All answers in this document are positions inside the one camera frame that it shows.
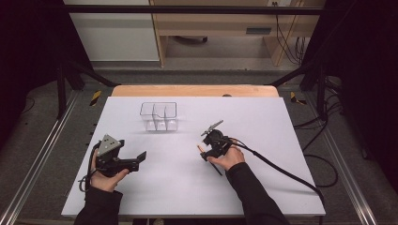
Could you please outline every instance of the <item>clear plastic container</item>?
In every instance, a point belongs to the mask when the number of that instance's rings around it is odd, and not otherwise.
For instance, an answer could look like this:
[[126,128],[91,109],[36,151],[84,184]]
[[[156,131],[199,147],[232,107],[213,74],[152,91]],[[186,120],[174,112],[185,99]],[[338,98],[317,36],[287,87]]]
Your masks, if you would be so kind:
[[144,102],[141,118],[146,131],[175,131],[178,129],[175,102]]

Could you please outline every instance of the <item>black sleeve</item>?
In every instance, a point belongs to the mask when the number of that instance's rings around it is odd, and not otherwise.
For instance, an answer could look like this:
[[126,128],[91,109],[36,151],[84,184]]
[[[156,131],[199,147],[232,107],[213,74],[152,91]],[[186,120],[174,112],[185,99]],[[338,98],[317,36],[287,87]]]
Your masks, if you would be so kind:
[[94,187],[85,193],[85,205],[77,215],[75,225],[117,225],[120,202],[123,194],[113,193]]
[[289,224],[246,162],[231,167],[226,177],[242,201],[247,225]]

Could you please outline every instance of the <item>table surface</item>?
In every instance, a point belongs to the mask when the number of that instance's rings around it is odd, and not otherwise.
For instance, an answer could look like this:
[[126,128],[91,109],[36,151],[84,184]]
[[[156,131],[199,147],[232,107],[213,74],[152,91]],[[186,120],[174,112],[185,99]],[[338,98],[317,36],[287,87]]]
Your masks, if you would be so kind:
[[[224,88],[230,91],[228,94],[233,93],[233,86]],[[200,134],[221,119],[224,122],[218,129],[224,135],[239,138],[275,164],[314,184],[283,99],[275,97],[275,93],[272,95],[274,97],[261,98],[109,97],[62,215],[75,217],[84,206],[84,194],[79,191],[77,181],[86,173],[92,146],[105,133],[126,141],[120,158],[135,158],[147,151],[140,171],[128,175],[116,188],[124,193],[120,215],[134,218],[242,217],[237,194],[225,176],[217,174],[200,158],[196,148],[199,143],[209,150],[200,143],[203,140]],[[145,131],[139,111],[141,104],[148,101],[176,102],[178,130]],[[325,215],[322,203],[312,190],[276,172],[248,152],[245,158],[285,215]]]

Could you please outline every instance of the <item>white wall panel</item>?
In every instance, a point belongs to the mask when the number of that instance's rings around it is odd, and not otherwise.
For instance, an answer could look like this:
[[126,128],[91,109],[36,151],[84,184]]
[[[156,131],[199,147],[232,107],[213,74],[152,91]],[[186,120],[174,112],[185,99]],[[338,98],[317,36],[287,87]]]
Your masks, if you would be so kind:
[[[148,5],[146,0],[64,0],[66,5]],[[91,61],[159,61],[150,14],[71,13]]]

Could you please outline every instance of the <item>person's hand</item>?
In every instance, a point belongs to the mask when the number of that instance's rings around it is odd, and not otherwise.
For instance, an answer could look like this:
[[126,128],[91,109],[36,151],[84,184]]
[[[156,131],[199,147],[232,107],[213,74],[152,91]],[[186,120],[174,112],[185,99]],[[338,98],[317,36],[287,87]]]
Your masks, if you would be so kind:
[[232,145],[228,152],[226,152],[223,157],[207,157],[207,161],[222,166],[226,171],[228,171],[231,167],[238,164],[239,162],[244,162],[245,157],[240,149],[234,145]]
[[[91,171],[94,171],[96,168],[97,153],[98,149],[95,151],[93,160],[91,161]],[[100,172],[94,172],[94,174],[91,176],[91,186],[104,191],[114,192],[117,183],[121,181],[127,174],[129,174],[128,169],[124,169],[114,177],[107,177]]]

